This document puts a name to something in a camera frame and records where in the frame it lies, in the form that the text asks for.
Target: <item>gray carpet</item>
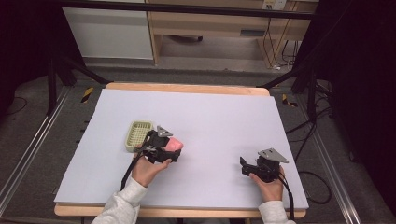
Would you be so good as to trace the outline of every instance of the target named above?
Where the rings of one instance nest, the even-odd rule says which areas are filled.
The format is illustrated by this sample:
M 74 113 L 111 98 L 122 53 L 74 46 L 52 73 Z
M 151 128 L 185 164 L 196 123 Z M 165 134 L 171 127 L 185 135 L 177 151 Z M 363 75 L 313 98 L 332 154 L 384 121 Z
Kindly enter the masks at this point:
M 230 71 L 180 71 L 162 69 L 115 69 L 93 68 L 97 74 L 116 81 L 132 82 L 161 82 L 161 83 L 189 83 L 189 84 L 212 84 L 212 85 L 243 85 L 256 86 L 266 83 L 274 78 L 271 74 L 238 73 Z M 21 157 L 23 150 L 32 139 L 38 129 L 39 122 L 46 112 L 46 79 L 40 78 L 19 88 L 17 95 L 27 99 L 28 105 L 20 112 L 5 117 L 0 123 L 0 146 L 1 146 L 1 181 L 4 186 L 5 180 L 11 174 L 13 167 Z M 292 107 L 282 104 L 282 94 L 290 94 L 288 80 L 282 83 L 281 88 L 274 88 L 271 94 L 275 96 L 279 114 L 282 118 L 285 131 L 296 127 L 305 121 L 301 107 Z M 94 86 L 94 91 L 88 103 L 80 102 L 87 87 Z M 68 163 L 77 148 L 78 140 L 94 111 L 95 104 L 102 87 L 86 77 L 78 75 L 78 84 L 70 91 L 69 97 L 62 112 L 52 126 L 46 141 L 37 152 L 34 161 L 27 171 L 24 179 L 9 203 L 3 217 L 21 218 L 44 218 L 48 223 L 57 221 L 78 222 L 77 217 L 57 217 L 53 213 L 55 195 L 53 190 L 59 186 Z M 328 106 L 325 100 L 320 101 L 317 110 Z M 290 141 L 304 139 L 308 132 L 304 127 L 288 135 Z M 336 120 L 327 114 L 318 120 L 318 132 L 320 133 L 332 161 L 336 165 L 340 176 L 346 185 L 349 196 L 354 203 L 362 223 L 396 223 L 396 218 L 385 206 L 379 196 L 364 167 L 348 159 L 347 144 L 344 136 L 340 134 Z M 291 142 L 290 147 L 295 155 L 301 145 L 299 142 Z M 323 166 L 318 159 L 318 153 L 310 138 L 297 161 L 299 171 L 314 172 L 327 180 Z M 328 197 L 326 186 L 311 175 L 301 175 L 304 188 L 314 201 L 324 201 Z M 299 219 L 298 223 L 346 223 L 337 199 L 332 199 L 326 204 L 312 203 L 306 217 Z M 205 223 L 216 223 L 216 220 Z M 138 223 L 175 223 L 173 219 L 139 219 Z M 254 219 L 253 223 L 262 223 Z

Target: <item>plastic basket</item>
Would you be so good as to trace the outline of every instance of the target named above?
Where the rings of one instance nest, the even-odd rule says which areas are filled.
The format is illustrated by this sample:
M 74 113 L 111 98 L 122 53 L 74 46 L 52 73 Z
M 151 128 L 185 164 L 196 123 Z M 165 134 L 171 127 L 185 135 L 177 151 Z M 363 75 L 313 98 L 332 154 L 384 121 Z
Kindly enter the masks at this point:
M 152 124 L 149 121 L 135 121 L 129 128 L 125 146 L 129 152 L 134 152 L 134 148 L 142 144 L 145 140 L 146 134 L 152 130 Z

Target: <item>white board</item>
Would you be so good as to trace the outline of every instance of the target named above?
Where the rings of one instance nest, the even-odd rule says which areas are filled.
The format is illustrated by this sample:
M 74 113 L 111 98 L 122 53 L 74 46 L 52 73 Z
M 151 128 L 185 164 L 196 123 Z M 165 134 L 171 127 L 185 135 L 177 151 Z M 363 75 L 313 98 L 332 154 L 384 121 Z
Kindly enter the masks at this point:
M 242 175 L 239 157 L 255 164 L 258 151 L 273 147 L 290 162 L 282 166 L 294 207 L 308 207 L 273 97 L 118 90 L 102 91 L 56 203 L 104 204 L 120 189 L 133 157 L 124 141 L 135 120 L 162 125 L 184 144 L 178 161 L 148 186 L 142 206 L 257 208 L 262 196 Z

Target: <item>pink object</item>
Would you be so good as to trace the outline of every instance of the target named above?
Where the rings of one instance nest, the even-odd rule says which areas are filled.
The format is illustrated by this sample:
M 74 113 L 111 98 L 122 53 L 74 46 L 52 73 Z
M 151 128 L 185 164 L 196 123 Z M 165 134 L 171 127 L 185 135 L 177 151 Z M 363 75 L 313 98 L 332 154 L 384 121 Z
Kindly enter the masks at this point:
M 174 137 L 169 138 L 168 144 L 163 148 L 165 151 L 176 151 L 183 148 L 183 144 Z

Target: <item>wooden table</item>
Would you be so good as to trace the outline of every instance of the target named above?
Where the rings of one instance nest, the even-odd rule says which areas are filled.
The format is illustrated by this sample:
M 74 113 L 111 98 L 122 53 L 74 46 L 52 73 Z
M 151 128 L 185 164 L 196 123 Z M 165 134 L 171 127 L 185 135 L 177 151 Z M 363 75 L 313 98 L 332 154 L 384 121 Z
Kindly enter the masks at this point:
M 267 89 L 237 87 L 237 86 L 201 86 L 153 83 L 110 83 L 106 86 L 112 90 L 131 91 L 172 91 L 210 94 L 238 94 L 269 96 Z M 55 205 L 55 214 L 61 217 L 96 217 L 103 210 L 102 205 L 61 204 Z M 295 217 L 304 217 L 305 210 L 295 210 Z M 140 217 L 218 217 L 218 218 L 254 218 L 261 217 L 258 209 L 181 209 L 181 208 L 146 208 L 141 207 Z

